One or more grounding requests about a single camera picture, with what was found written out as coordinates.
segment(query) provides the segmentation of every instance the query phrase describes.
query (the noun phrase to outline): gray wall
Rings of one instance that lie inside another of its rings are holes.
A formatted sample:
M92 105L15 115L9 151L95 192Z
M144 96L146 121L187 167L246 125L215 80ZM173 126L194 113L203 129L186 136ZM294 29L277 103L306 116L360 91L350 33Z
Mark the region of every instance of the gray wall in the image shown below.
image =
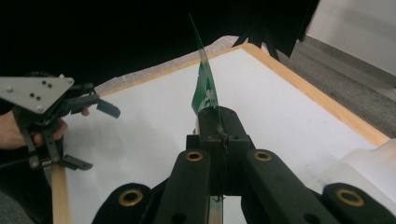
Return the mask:
M307 33L396 76L396 0L320 0Z

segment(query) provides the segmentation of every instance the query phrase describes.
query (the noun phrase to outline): robotic arm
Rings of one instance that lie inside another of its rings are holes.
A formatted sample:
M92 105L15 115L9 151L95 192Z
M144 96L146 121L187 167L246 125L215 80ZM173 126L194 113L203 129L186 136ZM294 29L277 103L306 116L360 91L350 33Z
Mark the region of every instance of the robotic arm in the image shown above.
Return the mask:
M28 148L32 169L61 164L71 169L89 170L92 165L64 155L62 141L55 142L53 132L59 127L59 118L82 111L86 106L118 118L120 111L100 99L91 83L74 85L71 77L0 77L0 98L14 104L12 112ZM44 136L47 152L39 153L31 132Z

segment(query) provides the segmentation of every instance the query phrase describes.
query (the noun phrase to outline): black metal bracket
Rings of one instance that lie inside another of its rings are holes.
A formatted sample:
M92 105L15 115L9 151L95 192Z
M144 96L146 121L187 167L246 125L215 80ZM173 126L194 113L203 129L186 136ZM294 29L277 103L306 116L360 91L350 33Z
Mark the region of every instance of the black metal bracket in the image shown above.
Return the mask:
M35 78L40 79L42 77L27 77L27 78ZM56 85L51 85L48 87L48 82L51 79L43 79L42 87L39 85L39 88L44 89L56 89ZM85 107L90 105L96 105L97 109L102 112L107 113L108 115L118 118L120 115L120 111L114 105L103 101L100 99L99 95L95 92L93 85L91 83L84 85L74 85L70 86L63 92L62 95L53 103L49 108L45 110L40 110L39 112L32 111L29 107L24 104L15 105L12 109L17 125L21 131L21 134L26 142L27 146L27 158L21 159L18 158L17 161L9 162L8 165L12 165L18 162L29 162L29 165L32 169L40 169L45 166L49 166L52 164L61 164L70 169L80 169L80 170L89 170L92 168L92 164L82 161L80 159L74 158L72 156L63 156L63 145L62 141L55 141L53 138L53 133L59 128L59 118L64 117L71 114L76 114L81 112ZM34 144L32 133L42 133L44 136L44 142L47 152L38 152L37 146Z

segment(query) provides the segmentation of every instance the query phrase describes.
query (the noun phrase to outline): gray floor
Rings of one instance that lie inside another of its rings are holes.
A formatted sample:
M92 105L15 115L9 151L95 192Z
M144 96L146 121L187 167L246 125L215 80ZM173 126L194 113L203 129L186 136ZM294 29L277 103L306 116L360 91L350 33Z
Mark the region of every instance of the gray floor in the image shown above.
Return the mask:
M206 54L230 48L236 40L225 36L205 48ZM391 138L396 138L396 76L307 37L297 43L290 59L280 53L280 61L335 101L371 123ZM199 59L194 52L123 77L116 77L98 86L108 91L168 68ZM32 223L22 210L0 193L0 224Z

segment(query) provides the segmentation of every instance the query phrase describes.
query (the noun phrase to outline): wooden table edge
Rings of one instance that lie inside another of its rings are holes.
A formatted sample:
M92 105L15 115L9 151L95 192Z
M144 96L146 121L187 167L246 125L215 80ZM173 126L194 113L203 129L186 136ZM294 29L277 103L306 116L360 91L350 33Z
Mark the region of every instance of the wooden table edge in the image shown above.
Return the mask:
M243 49L254 58L259 60L261 63L269 67L279 76L288 81L291 85L297 88L299 91L303 92L310 99L315 101L318 105L321 105L328 112L333 114L336 118L341 120L345 125L347 125L350 129L354 130L360 136L371 142L373 145L379 147L388 142L390 139L379 130L374 128L372 125L368 124L363 119L359 118L351 111L343 107L342 105L335 102L331 97L305 81L303 78L299 77L297 74L289 70L285 65L281 64L277 60L273 59L271 56L266 54L262 49L257 48L256 46L246 43L240 46L236 46L234 48L226 49L219 53L212 54L208 56L209 59L218 57L222 54L232 52L237 49ZM106 91L101 94L101 96L109 95L116 91L121 91L132 86L136 86L157 77L162 77L173 73L177 70L189 67L191 65L199 63L200 60L194 60L189 63L184 63L181 66L176 66L174 68L168 69L156 75L145 77L135 82L129 83L122 87L116 88L111 91ZM71 223L71 214L70 207L68 201L68 191L66 185L66 176L65 170L62 166L53 166L52 168L52 205L53 205L53 221L55 224L69 224Z

